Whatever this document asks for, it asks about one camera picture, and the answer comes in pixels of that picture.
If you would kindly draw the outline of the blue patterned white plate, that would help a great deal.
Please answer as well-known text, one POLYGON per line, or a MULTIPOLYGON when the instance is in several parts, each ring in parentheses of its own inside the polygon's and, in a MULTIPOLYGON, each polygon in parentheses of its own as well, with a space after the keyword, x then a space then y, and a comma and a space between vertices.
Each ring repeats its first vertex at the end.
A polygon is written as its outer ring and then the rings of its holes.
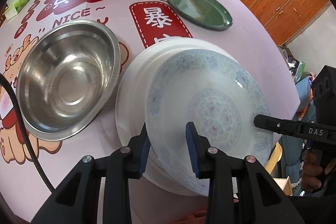
POLYGON ((221 53, 185 50, 165 60, 151 81, 145 112, 161 167, 198 195, 208 194, 209 181, 193 173, 185 134, 189 122, 229 156, 268 161, 273 134, 253 123, 259 114, 270 115, 266 100, 252 76, 221 53))

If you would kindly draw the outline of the large white plate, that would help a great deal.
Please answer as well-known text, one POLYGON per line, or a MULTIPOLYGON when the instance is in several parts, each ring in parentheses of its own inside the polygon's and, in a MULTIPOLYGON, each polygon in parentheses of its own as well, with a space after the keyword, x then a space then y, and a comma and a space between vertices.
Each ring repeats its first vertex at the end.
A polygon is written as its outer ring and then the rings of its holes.
MULTIPOLYGON (((128 66, 121 79, 116 97, 116 127, 122 146, 137 136, 145 123, 145 101, 155 71, 170 56, 189 49, 207 49, 222 53, 236 61, 224 49, 195 38, 172 37, 141 52, 128 66)), ((166 173, 152 149, 144 176, 154 185, 181 196, 197 196, 166 173)))

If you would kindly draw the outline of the large steel bowl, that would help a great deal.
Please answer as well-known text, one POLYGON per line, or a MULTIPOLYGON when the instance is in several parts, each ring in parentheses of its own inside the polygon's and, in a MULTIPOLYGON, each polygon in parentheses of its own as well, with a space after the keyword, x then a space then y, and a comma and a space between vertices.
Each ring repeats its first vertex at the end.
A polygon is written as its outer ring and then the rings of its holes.
POLYGON ((116 35, 93 20, 75 20, 46 33, 18 74, 16 95, 26 129, 61 141, 85 129, 111 97, 120 74, 116 35))

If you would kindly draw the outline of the green plate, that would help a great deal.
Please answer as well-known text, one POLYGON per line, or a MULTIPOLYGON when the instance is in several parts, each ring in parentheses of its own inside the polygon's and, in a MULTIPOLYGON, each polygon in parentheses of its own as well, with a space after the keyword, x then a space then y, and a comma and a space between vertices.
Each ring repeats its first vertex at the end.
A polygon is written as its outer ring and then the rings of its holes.
POLYGON ((179 15, 197 26, 224 31, 233 25, 229 11, 217 0, 167 0, 179 15))

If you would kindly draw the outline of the pink printed tablecloth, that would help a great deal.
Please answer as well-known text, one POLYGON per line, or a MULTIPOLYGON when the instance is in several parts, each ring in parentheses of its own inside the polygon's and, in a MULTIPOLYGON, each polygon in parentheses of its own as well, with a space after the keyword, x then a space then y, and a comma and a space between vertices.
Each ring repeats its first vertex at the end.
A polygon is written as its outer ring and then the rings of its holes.
MULTIPOLYGON (((1 73, 13 83, 34 38, 74 19, 97 20, 109 27, 122 44, 122 68, 147 46, 149 35, 139 36, 149 27, 135 24, 130 6, 137 2, 165 0, 30 0, 13 19, 1 26, 1 73)), ((256 80, 271 114, 293 118, 299 97, 282 54, 268 32, 239 0, 217 0, 232 15, 233 26, 226 31, 211 31, 191 22, 174 20, 159 32, 165 36, 188 35, 216 44, 236 59, 256 80)), ((54 186, 57 186, 85 155, 100 158, 120 148, 111 98, 97 118, 81 133, 62 143, 38 144, 39 162, 54 186)), ((167 192, 143 177, 129 183, 134 223, 171 223, 200 210, 205 197, 180 196, 167 192)), ((50 191, 17 140, 14 128, 1 130, 1 194, 15 215, 31 221, 50 191)))

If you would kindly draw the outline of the green tissue pack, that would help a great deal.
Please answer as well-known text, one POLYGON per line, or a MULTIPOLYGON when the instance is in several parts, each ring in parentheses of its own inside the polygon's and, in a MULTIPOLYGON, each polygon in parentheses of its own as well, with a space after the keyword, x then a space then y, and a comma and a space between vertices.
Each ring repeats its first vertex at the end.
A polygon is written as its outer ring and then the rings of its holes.
POLYGON ((7 8, 4 11, 4 16, 7 20, 11 20, 15 17, 29 0, 7 0, 7 8))

